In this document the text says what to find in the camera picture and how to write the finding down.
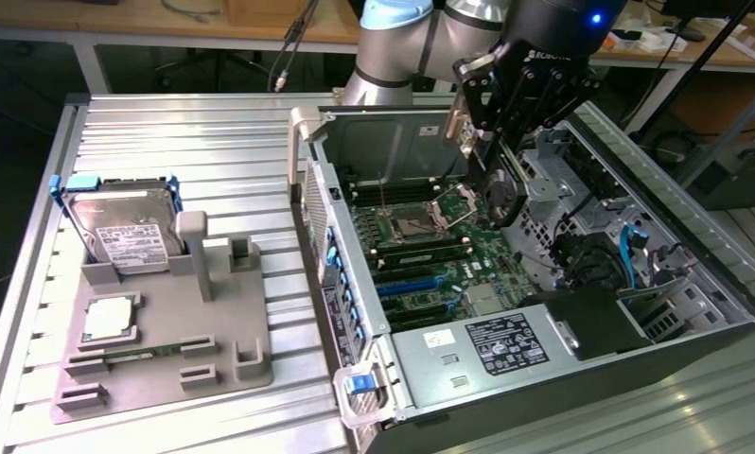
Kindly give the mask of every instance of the aluminum workbench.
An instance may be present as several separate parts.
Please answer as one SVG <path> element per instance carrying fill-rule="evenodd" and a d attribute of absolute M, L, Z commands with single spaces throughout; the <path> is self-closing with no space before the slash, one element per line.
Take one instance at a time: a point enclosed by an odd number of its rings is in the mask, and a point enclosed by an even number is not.
<path fill-rule="evenodd" d="M 0 453 L 347 452 L 285 181 L 288 111 L 332 103 L 325 95 L 95 96 L 65 107 L 0 318 Z M 172 172 L 184 208 L 209 216 L 209 235 L 252 237 L 264 252 L 267 388 L 52 424 L 83 244 L 47 181 L 72 172 Z M 714 450 L 755 452 L 755 334 L 656 385 L 451 451 Z"/>

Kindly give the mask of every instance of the motherboard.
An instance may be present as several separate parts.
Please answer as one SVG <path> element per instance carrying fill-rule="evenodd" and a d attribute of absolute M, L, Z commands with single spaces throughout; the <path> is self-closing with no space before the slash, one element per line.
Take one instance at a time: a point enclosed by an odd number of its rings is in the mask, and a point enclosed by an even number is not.
<path fill-rule="evenodd" d="M 352 185 L 348 198 L 393 332 L 513 309 L 536 292 L 467 183 Z"/>

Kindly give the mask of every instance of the warning label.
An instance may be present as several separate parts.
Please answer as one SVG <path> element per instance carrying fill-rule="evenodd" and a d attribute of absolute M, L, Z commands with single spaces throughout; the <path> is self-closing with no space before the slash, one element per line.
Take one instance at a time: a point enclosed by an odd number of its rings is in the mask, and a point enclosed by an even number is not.
<path fill-rule="evenodd" d="M 97 237 L 116 268 L 167 263 L 167 249 L 156 224 L 99 227 Z"/>
<path fill-rule="evenodd" d="M 471 323 L 465 328 L 488 374 L 505 374 L 549 360 L 523 314 Z"/>

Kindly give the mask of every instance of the blue cable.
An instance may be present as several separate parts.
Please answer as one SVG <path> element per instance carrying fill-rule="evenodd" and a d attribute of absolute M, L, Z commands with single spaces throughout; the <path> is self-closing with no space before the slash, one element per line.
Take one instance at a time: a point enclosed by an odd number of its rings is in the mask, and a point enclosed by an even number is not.
<path fill-rule="evenodd" d="M 635 288 L 635 269 L 632 268 L 632 263 L 629 263 L 629 246 L 627 244 L 629 240 L 629 234 L 637 234 L 639 230 L 635 225 L 625 224 L 621 229 L 621 234 L 619 235 L 619 253 L 621 254 L 621 261 L 625 262 L 627 275 L 629 277 L 629 287 Z"/>

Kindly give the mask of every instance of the metal bracket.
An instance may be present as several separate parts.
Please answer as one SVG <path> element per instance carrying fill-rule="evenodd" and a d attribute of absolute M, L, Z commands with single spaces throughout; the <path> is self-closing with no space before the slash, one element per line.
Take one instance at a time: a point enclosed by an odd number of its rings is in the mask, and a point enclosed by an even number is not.
<path fill-rule="evenodd" d="M 291 109 L 288 128 L 288 185 L 296 183 L 299 140 L 311 143 L 319 139 L 321 126 L 324 126 L 324 118 L 317 107 L 295 107 Z"/>

